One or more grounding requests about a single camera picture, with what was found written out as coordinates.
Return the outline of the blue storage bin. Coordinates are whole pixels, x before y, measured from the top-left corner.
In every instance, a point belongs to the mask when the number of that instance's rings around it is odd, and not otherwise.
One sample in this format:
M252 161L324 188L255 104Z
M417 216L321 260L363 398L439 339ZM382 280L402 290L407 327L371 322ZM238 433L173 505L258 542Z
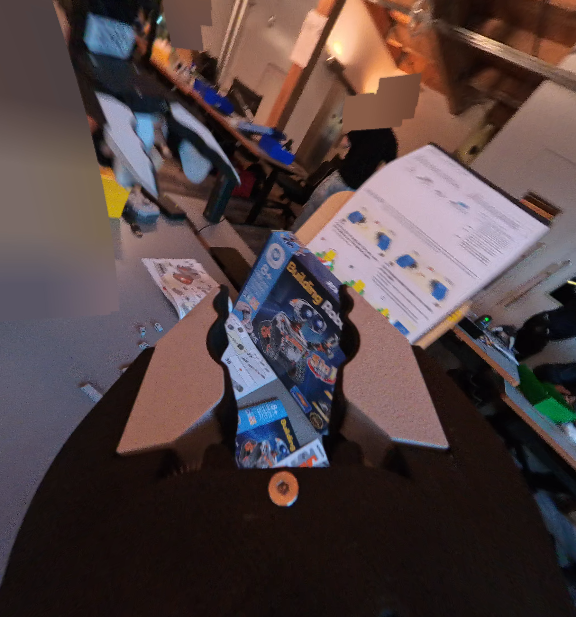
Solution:
M278 163L286 166L292 165L295 155L290 150L287 150L275 137L271 135L262 135L258 145L266 155Z
M212 106L223 115L231 116L235 112L234 105L230 100L219 94L209 83L201 79L193 81L193 90L198 93L205 103Z

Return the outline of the green plastic bin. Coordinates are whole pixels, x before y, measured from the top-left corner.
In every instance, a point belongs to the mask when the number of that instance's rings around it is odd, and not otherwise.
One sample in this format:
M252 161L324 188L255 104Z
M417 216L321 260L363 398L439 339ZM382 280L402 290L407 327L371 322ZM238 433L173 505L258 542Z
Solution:
M531 368L520 364L518 389L541 414L557 425L576 422L576 412L560 392L549 382L540 381Z

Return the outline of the wooden-edged side table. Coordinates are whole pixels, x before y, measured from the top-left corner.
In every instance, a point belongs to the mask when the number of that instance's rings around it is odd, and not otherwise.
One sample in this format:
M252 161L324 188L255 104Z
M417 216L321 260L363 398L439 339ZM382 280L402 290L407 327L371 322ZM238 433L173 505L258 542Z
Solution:
M506 350L494 335L489 335L472 326L474 313L469 302L458 308L450 318L454 319L454 335L483 359L502 379L501 399L521 419L529 429L529 448L536 452L545 447L545 453L552 453L554 460L562 460L571 470L562 474L576 476L576 425L574 423L555 423L547 417L521 392L519 364L512 351Z

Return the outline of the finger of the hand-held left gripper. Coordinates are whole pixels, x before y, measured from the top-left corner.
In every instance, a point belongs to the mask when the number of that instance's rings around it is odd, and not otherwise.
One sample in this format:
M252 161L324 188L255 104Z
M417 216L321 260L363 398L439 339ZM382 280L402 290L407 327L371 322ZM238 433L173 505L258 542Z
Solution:
M215 170L240 185L238 172L213 134L180 103L169 104L168 147L191 184L201 184Z
M95 92L106 123L104 140L113 154L113 173L125 189L142 188L158 197L156 168L150 152L159 113L134 113L115 97Z

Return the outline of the white sticker sheet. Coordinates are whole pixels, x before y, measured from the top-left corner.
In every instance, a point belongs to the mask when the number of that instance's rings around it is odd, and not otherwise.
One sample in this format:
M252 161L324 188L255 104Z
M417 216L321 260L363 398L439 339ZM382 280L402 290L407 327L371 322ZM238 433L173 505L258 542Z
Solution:
M323 442L317 438L280 460L274 468L327 468L329 466Z

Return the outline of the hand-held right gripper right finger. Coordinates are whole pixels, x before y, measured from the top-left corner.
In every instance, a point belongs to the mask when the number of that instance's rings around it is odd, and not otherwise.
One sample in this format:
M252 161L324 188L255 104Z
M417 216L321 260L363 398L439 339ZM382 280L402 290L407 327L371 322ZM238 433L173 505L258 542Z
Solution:
M332 400L332 442L341 437L363 453L396 444L446 451L438 417L413 346L353 288L339 290L340 349Z

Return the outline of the small blue kit manual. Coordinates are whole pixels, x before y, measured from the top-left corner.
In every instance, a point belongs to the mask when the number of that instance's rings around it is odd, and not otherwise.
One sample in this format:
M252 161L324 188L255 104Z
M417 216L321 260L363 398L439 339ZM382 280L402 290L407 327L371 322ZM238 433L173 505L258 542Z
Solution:
M299 440L279 399L238 410L235 460L240 469L277 466L300 448Z

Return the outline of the wooden workbench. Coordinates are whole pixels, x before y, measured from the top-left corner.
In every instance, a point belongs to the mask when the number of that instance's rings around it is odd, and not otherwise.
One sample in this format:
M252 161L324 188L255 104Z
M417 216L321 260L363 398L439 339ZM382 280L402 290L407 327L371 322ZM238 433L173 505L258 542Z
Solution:
M275 186L279 175L285 174L297 180L303 180L306 177L305 171L299 165L285 165L270 157L267 152L260 148L260 140L258 138L250 139L246 134L239 131L236 126L232 125L229 117L222 115L215 107L209 105L200 93L194 89L193 82L189 78L180 75L168 59L152 56L149 62L150 66L161 75L163 81L169 82L173 90L178 91L190 103L196 105L199 112L203 114L205 123L210 128L219 128L221 130L221 136L227 137L230 146L244 148L247 153L247 159L252 159L254 163L270 168L244 222L245 225L260 227L260 224L256 223L256 219L263 208L267 206L269 194ZM225 172L217 172L217 178L207 200L206 209L203 212L203 216L208 222L219 221L221 215L225 213L235 187L236 182L228 178Z

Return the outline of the blue robot kit box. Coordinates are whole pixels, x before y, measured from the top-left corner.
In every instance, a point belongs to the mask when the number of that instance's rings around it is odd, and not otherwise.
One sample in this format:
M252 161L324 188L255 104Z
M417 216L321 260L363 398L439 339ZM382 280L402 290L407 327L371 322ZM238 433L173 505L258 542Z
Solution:
M273 231L233 312L321 435L327 435L339 368L341 282L289 231Z

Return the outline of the large white instruction sheet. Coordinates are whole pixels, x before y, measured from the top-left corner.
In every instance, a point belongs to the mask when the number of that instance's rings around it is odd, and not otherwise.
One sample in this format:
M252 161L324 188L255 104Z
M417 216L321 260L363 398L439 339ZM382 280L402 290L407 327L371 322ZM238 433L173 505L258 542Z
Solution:
M520 261L549 226L428 144L371 176L307 247L415 344Z

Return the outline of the open instruction booklet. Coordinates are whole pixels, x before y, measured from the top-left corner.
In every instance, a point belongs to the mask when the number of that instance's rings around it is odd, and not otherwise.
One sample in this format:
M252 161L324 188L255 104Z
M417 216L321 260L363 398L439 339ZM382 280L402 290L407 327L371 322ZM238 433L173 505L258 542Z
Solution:
M142 263L182 320L219 284L190 258L142 258ZM245 324L230 312L225 321L228 346L222 355L237 400L276 381L276 374L255 347Z

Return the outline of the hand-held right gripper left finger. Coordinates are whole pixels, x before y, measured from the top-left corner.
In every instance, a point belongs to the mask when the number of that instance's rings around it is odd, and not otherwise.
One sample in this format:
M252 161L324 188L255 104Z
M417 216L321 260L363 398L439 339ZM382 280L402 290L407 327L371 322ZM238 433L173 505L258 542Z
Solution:
M220 285L155 345L116 448L119 455L171 450L202 456L235 449L238 407L222 356L229 346L229 289Z

